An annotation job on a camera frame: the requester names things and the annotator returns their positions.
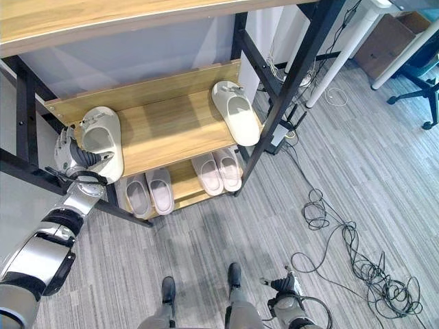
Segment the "chair wheel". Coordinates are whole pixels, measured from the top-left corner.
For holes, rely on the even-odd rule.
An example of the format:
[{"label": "chair wheel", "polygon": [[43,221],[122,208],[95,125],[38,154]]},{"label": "chair wheel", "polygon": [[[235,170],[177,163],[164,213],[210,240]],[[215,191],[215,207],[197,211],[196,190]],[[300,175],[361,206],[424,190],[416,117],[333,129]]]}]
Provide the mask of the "chair wheel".
[{"label": "chair wheel", "polygon": [[424,122],[423,129],[430,130],[433,127],[433,124],[430,121]]},{"label": "chair wheel", "polygon": [[392,96],[391,98],[389,98],[389,99],[387,100],[387,104],[393,105],[393,104],[396,103],[397,100],[398,100],[398,99],[397,99],[395,96]]}]

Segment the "black metal frame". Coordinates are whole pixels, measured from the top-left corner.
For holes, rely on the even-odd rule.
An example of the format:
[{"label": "black metal frame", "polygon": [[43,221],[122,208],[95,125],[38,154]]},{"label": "black metal frame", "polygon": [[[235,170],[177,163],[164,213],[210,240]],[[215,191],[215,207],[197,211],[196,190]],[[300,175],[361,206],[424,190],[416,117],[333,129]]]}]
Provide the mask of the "black metal frame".
[{"label": "black metal frame", "polygon": [[[319,62],[321,60],[330,60],[331,58],[337,58],[340,55],[341,51],[334,51],[333,53],[323,53],[322,55],[316,56],[316,62]],[[284,69],[287,67],[288,62],[282,62],[279,64],[275,64],[274,66],[277,69]]]},{"label": "black metal frame", "polygon": [[[240,58],[241,51],[245,53],[265,89],[268,91],[273,104],[270,107],[270,113],[262,130],[260,141],[253,152],[249,154],[245,147],[239,146],[239,150],[246,162],[242,177],[243,187],[261,157],[263,150],[272,140],[273,131],[279,124],[293,96],[297,93],[300,82],[317,56],[317,52],[337,15],[340,13],[344,2],[345,0],[320,0],[317,4],[309,7],[308,15],[311,19],[311,25],[308,28],[287,79],[282,86],[271,74],[270,68],[246,31],[247,13],[243,12],[235,15],[231,59]],[[64,195],[67,187],[61,186],[55,176],[38,168],[35,93],[45,101],[55,99],[56,96],[18,56],[3,58],[3,61],[17,75],[17,143],[16,156],[4,149],[0,149],[0,170],[53,193]],[[64,125],[52,114],[45,114],[43,118],[58,133],[64,128]],[[96,205],[97,209],[142,226],[152,227],[151,222],[140,221],[118,206],[114,184],[108,185],[106,191],[108,202],[99,200]],[[235,193],[235,196],[238,196],[241,191],[242,188]]]},{"label": "black metal frame", "polygon": [[235,196],[238,196],[240,192],[242,192],[242,188],[248,181],[256,163],[270,144],[274,130],[280,123],[294,95],[298,92],[302,79],[306,76],[309,67],[311,67],[314,58],[316,58],[317,52],[322,46],[324,39],[329,33],[344,3],[345,0],[321,0],[313,7],[312,17],[309,17],[311,24],[308,27],[293,65],[289,70],[287,79],[282,86],[280,86],[279,82],[272,76],[267,63],[245,30],[246,13],[235,15],[232,59],[239,50],[245,53],[263,86],[268,91],[273,104],[270,107],[270,113],[262,130],[261,138],[256,144],[250,158],[246,161],[246,167],[242,176],[242,187],[239,191],[235,192]]}]

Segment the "wooden shelf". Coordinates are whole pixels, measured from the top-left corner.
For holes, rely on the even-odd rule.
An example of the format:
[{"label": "wooden shelf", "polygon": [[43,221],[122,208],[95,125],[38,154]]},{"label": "wooden shelf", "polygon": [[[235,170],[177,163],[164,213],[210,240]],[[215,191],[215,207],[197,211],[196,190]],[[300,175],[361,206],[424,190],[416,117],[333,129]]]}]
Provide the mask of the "wooden shelf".
[{"label": "wooden shelf", "polygon": [[[65,125],[75,123],[77,127],[91,108],[112,108],[121,123],[123,176],[167,167],[171,173],[175,209],[179,209],[210,198],[198,182],[190,159],[236,144],[211,99],[211,89],[218,81],[237,82],[240,64],[240,60],[214,64],[128,86],[56,99],[45,105]],[[129,210],[124,182],[122,178],[117,183],[119,204]]]},{"label": "wooden shelf", "polygon": [[1,57],[96,36],[315,0],[1,0]]},{"label": "wooden shelf", "polygon": [[[175,201],[174,210],[211,198],[210,195],[204,192],[190,160],[173,164],[168,167],[168,170],[171,173],[171,184]],[[131,211],[124,196],[124,186],[124,181],[118,183],[119,205],[127,211]],[[158,214],[154,211],[148,219],[156,216]]]},{"label": "wooden shelf", "polygon": [[209,90],[118,112],[123,176],[235,145]]}]

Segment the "wooden tabletop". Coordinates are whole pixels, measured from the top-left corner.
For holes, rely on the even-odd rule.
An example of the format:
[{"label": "wooden tabletop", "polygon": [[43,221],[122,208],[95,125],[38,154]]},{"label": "wooden tabletop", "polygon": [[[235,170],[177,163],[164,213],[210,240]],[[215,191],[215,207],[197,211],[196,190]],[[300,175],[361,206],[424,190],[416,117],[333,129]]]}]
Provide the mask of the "wooden tabletop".
[{"label": "wooden tabletop", "polygon": [[0,54],[315,0],[0,0]]}]

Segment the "chair leg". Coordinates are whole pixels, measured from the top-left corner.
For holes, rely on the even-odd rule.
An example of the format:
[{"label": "chair leg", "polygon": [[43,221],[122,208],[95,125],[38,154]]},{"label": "chair leg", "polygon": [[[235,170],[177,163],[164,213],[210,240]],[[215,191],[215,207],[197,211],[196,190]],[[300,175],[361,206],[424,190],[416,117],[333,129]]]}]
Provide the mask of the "chair leg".
[{"label": "chair leg", "polygon": [[430,93],[430,95],[428,96],[428,100],[430,102],[431,117],[433,119],[433,122],[431,121],[424,122],[423,124],[424,130],[429,130],[433,126],[438,124],[439,93],[437,91]]},{"label": "chair leg", "polygon": [[404,95],[399,95],[398,97],[396,96],[392,96],[391,98],[389,98],[389,100],[387,100],[387,103],[390,105],[395,104],[398,100],[400,99],[404,99],[404,98],[413,98],[413,97],[425,97],[428,93],[428,90],[418,90],[418,91],[414,91],[412,93],[408,93],[408,94],[404,94]]}]

